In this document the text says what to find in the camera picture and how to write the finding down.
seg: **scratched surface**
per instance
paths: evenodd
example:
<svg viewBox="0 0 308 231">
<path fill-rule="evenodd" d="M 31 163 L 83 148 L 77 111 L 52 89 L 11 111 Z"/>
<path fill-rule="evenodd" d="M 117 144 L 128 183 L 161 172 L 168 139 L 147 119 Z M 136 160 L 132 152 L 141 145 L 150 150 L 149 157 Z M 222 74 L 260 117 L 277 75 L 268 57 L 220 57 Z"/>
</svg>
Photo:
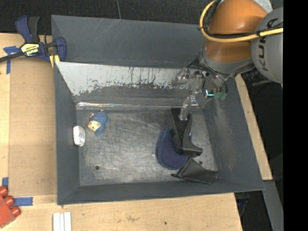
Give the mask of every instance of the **scratched surface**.
<svg viewBox="0 0 308 231">
<path fill-rule="evenodd" d="M 78 111 L 78 123 L 87 127 L 94 111 Z M 109 122 L 103 134 L 86 128 L 86 143 L 79 149 L 81 185 L 124 182 L 173 181 L 175 173 L 162 167 L 155 156 L 160 131 L 165 127 L 167 109 L 106 110 Z M 217 169 L 202 112 L 193 115 L 192 141 L 204 152 L 196 160 L 207 169 Z"/>
<path fill-rule="evenodd" d="M 187 89 L 188 85 L 172 86 L 179 68 L 130 67 L 58 62 L 57 66 L 75 96 L 101 88 Z"/>
</svg>

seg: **small toy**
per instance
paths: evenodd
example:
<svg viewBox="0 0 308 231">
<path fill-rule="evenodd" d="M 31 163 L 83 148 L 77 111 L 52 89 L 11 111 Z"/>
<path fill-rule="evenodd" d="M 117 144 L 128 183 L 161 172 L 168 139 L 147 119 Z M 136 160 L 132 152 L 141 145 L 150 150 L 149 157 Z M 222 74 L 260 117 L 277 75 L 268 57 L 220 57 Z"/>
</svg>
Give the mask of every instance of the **small toy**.
<svg viewBox="0 0 308 231">
<path fill-rule="evenodd" d="M 104 131 L 105 125 L 108 121 L 109 119 L 106 112 L 104 110 L 100 110 L 99 112 L 91 115 L 90 121 L 88 122 L 88 128 L 91 129 L 96 135 L 99 135 Z"/>
<path fill-rule="evenodd" d="M 73 137 L 74 143 L 78 146 L 83 146 L 86 141 L 86 132 L 83 127 L 81 126 L 74 126 L 73 127 Z"/>
<path fill-rule="evenodd" d="M 8 190 L 5 186 L 0 186 L 0 227 L 4 228 L 6 225 L 15 220 L 20 214 L 20 209 L 13 206 L 14 199 L 11 196 L 6 196 Z"/>
</svg>

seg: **black cable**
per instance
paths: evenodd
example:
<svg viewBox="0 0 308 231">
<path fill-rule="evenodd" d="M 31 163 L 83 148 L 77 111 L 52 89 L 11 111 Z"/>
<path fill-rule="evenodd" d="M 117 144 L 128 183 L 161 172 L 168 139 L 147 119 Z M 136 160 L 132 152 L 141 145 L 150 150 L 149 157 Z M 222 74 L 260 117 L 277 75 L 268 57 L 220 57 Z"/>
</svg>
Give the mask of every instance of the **black cable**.
<svg viewBox="0 0 308 231">
<path fill-rule="evenodd" d="M 116 1 L 117 11 L 119 13 L 119 19 L 121 20 L 121 11 L 120 11 L 120 6 L 119 6 L 119 1 L 118 0 L 115 0 L 115 1 Z"/>
</svg>

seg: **blue clamp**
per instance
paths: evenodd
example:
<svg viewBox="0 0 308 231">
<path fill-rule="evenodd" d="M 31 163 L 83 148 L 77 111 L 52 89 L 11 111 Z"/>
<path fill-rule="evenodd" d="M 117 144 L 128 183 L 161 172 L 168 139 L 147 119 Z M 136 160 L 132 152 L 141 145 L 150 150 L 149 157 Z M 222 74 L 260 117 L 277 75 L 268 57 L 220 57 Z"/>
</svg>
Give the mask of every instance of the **blue clamp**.
<svg viewBox="0 0 308 231">
<path fill-rule="evenodd" d="M 25 43 L 20 47 L 26 57 L 36 57 L 50 63 L 50 54 L 47 52 L 48 47 L 57 46 L 58 55 L 61 61 L 66 57 L 66 45 L 63 37 L 55 39 L 55 43 L 43 44 L 39 42 L 37 35 L 38 16 L 28 17 L 23 15 L 15 22 L 18 33 L 24 38 Z"/>
</svg>

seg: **white plastic piece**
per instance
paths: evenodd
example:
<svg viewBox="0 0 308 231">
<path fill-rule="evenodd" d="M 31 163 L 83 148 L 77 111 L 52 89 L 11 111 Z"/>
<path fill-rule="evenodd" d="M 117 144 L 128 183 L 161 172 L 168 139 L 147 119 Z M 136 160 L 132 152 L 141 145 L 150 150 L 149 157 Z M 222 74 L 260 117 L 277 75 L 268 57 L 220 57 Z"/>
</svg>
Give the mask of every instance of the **white plastic piece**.
<svg viewBox="0 0 308 231">
<path fill-rule="evenodd" d="M 64 212 L 64 214 L 54 213 L 52 216 L 52 230 L 72 231 L 71 213 L 70 212 Z"/>
<path fill-rule="evenodd" d="M 64 230 L 72 231 L 72 220 L 70 212 L 64 212 Z"/>
<path fill-rule="evenodd" d="M 73 128 L 74 143 L 78 146 L 83 146 L 86 141 L 86 133 L 83 127 L 74 126 Z"/>
<path fill-rule="evenodd" d="M 54 213 L 52 216 L 52 230 L 61 231 L 60 227 L 60 213 Z"/>
</svg>

